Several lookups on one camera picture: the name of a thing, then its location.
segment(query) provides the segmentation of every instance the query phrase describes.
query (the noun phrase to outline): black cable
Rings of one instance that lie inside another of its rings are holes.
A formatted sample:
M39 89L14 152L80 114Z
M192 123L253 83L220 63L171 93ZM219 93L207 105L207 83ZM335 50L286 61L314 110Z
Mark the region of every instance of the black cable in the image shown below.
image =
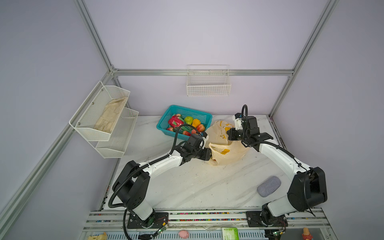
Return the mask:
M167 221L161 221L163 224L165 223L165 224L168 224L168 222ZM162 225L162 226L160 226L160 228L156 231L156 232L154 232L153 234L142 234L142 235L139 235L137 238L138 239L140 239L140 240L150 240L150 239L154 239L157 235L159 235L160 233L161 233L161 229L165 226L165 224L164 225Z
M181 146L183 143L186 143L187 141L182 141L178 144L178 146Z
M311 213L314 217L316 217L316 215L312 212L311 208L310 208L309 205L308 205L308 200L307 200L307 197L306 197L306 194L305 194L305 184L306 184L306 180L307 180L307 173L308 173L308 170L307 170L305 167L303 167L301 163L298 163L298 162L296 161L295 156L294 156L292 153L288 152L286 149L280 147L279 145L276 145L276 144L271 143L271 142L266 142L266 141L258 141L258 142L253 142L253 143L249 144L249 146L253 146L253 145L256 145L256 144L267 144L267 145L271 145L271 146L273 146L273 147L275 147L275 148L277 148L277 149L283 151L283 152L286 153L288 156L290 156L290 157L297 163L297 165L298 165L299 167L301 167L301 168L303 168L303 169L305 170L305 178L304 178L304 198L305 198L305 203L306 203L307 208L310 210L310 213Z
M113 192L113 194L112 194L110 200L108 201L108 207L110 207L110 208L115 208L115 207L125 207L124 204L113 204L113 200L115 200L115 197L116 197L117 194L120 192L121 188L122 188L125 184L127 184L127 182L130 181L130 180L132 179L133 176L136 176L136 174L139 173L141 170L143 170L143 169L146 168L146 167L149 167L149 166L152 165L152 164L155 164L155 163L157 163L157 162L160 162L161 160L164 160L164 159L166 159L167 157L169 157L169 154L167 154L167 155L165 155L165 156L162 156L162 157L160 157L160 158L158 158L158 159L156 159L156 160L153 160L152 162L150 162L150 163L148 163L148 164L145 164L145 165L139 167L138 169L134 170L133 172L131 172L131 173L125 178L125 180L124 180L121 184L119 184L119 185L116 187L116 189L115 189L115 191Z
M124 211L124 215L123 215L123 217L122 217L122 228L123 228L123 230L124 230L125 237L126 237L128 240L132 240L132 239L129 237L128 233L127 233L127 226L125 225L125 217L127 216L127 211L128 211L128 209L126 208L125 211Z
M182 124L182 125L178 126L177 129L176 129L176 131L175 131L176 134L175 134L175 139L173 140L172 148L170 149L170 152L169 152L170 155L172 155L173 151L175 150L175 147L176 147L176 141L177 141L177 135L179 134L179 130L180 130L180 128L181 128L182 126L188 126L188 127L191 127L191 128L193 128L193 129L196 130L196 133L198 133L198 134L200 133L200 132L197 130L197 128L195 128L194 126L189 125L189 124Z
M248 128L248 106L246 104L243 105L243 108L241 109L241 117L244 116L244 110L245 110L245 123L244 123L244 126L246 127L244 130L243 130L243 139L244 139L244 142L246 144L248 144L248 141L246 140L245 138L245 132L249 129Z

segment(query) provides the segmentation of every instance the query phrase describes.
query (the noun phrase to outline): teal plastic basket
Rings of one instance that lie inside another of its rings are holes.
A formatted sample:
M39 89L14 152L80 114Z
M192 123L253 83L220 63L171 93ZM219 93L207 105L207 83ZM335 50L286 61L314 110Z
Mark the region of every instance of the teal plastic basket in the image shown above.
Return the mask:
M170 127L168 120L176 113L180 113L182 118L185 118L187 116L191 116L194 119L200 120L200 122L205 126L205 129L207 129L208 127L211 126L212 114L201 112L201 111L194 110L191 108L182 107L182 106L171 105L166 110L164 115L161 117L156 128L161 130L165 135L175 137L176 133L172 132L172 131L168 131L167 128ZM180 138L180 139L186 141L186 140L188 140L189 136L183 135L179 132L179 134L177 135L177 138Z

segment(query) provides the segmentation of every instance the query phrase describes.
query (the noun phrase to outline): mounting plate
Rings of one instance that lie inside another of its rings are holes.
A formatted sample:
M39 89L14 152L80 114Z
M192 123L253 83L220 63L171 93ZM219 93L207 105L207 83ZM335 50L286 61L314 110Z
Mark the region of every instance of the mounting plate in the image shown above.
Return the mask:
M156 212L155 213L155 220L153 221L153 224L149 228L160 228L163 226L163 222L168 222L168 213L167 212ZM128 219L128 226L127 229L137 229L137 228L144 228L141 225L141 219L137 215L130 214Z
M247 216L247 222L248 227L265 227L264 224L262 224L262 219L260 217L261 211L248 211L245 212ZM276 223L274 223L271 227L282 227L281 222L285 223L285 226L288 226L288 222L285 218L285 216L280 216L276 218Z

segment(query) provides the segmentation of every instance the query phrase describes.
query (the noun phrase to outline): marble table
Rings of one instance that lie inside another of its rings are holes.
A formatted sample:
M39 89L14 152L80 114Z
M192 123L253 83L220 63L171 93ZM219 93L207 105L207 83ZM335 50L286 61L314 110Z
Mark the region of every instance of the marble table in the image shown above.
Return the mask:
M260 132L275 135L266 115L254 115ZM152 160L168 152L173 137L156 129L161 116L139 116L128 148L113 177L114 183L127 162ZM232 115L215 115L217 120L232 122ZM261 197L257 187L270 176L277 176L282 184L271 195ZM263 204L284 196L290 187L285 173L270 159L251 148L244 158L226 166L192 159L182 166L151 178L146 200L155 210L202 210L202 209L259 209ZM104 205L105 210L124 210L108 207L112 189ZM114 204L121 203L115 198Z

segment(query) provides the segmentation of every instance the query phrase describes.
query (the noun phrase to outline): white wire basket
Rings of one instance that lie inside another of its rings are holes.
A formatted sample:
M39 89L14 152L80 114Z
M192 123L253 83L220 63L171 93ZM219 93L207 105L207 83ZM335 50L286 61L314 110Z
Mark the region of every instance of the white wire basket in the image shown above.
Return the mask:
M97 120L102 115L105 106L113 99L119 99L127 97L124 102L124 106L128 101L129 91L116 87L116 86L104 86L98 91L92 103L87 107L83 115L74 127L74 129L80 133L80 135L87 141L108 141L115 130L116 124L112 127L111 133L103 132L100 130L93 129Z
M109 141L100 141L95 149L103 158L121 158L127 149L133 128L135 127L138 111L123 108Z
M116 86L105 86L101 82L99 82L96 87L100 86L100 84L100 90L88 105L83 115L77 121L76 114L73 115L70 120L70 125L95 148L103 158L121 158L127 149L139 112L123 107L118 114L111 133L93 129L102 115L105 106L110 101L127 97L124 102L125 106L130 93L128 90Z
M229 65L188 65L187 96L229 96Z

